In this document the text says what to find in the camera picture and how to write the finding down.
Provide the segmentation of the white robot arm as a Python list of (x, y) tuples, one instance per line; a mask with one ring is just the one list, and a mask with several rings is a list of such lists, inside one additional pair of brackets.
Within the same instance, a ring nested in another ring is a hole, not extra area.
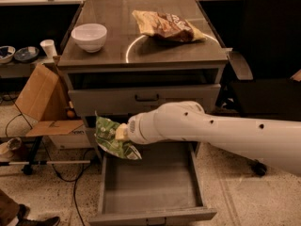
[(301, 122), (220, 117), (193, 101), (166, 103), (132, 116), (116, 139), (136, 144), (164, 140), (207, 142), (225, 151), (301, 175)]

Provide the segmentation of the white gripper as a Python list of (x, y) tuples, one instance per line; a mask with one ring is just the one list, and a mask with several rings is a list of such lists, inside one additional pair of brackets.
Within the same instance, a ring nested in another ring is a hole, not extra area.
[(128, 120), (128, 126), (122, 123), (117, 129), (115, 139), (136, 144), (151, 144), (157, 141), (157, 131), (154, 128), (154, 112), (139, 113)]

